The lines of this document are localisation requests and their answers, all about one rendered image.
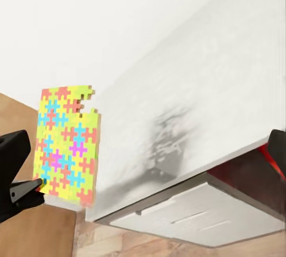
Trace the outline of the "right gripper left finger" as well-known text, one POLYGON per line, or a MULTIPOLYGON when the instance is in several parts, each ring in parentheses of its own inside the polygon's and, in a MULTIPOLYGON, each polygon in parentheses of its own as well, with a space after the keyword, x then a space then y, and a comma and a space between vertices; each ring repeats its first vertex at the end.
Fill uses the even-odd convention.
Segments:
POLYGON ((31 151, 26 130, 0 136, 0 201, 31 151))

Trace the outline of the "jigsaw puzzle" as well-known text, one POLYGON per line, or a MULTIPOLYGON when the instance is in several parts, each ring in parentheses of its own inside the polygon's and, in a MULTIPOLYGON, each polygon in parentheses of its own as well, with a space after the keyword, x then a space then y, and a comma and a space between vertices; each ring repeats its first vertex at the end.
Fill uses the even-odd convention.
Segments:
POLYGON ((95 205, 102 113, 81 111, 95 94, 92 85, 42 90, 33 173, 42 185, 35 191, 95 205))

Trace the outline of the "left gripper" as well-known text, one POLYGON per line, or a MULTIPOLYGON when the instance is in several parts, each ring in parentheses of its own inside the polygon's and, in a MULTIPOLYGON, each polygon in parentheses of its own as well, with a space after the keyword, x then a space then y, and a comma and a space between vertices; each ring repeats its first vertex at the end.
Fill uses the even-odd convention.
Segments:
POLYGON ((23 182, 7 190, 0 201, 0 223, 19 214, 21 211, 45 203, 44 193, 35 191, 42 185, 42 179, 23 182))

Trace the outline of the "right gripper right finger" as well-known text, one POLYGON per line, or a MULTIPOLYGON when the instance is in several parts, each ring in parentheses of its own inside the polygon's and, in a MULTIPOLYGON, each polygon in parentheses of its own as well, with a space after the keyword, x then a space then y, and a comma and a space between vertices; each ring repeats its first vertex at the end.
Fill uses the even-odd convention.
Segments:
POLYGON ((286 132, 273 129, 268 140, 267 150, 286 177, 286 132))

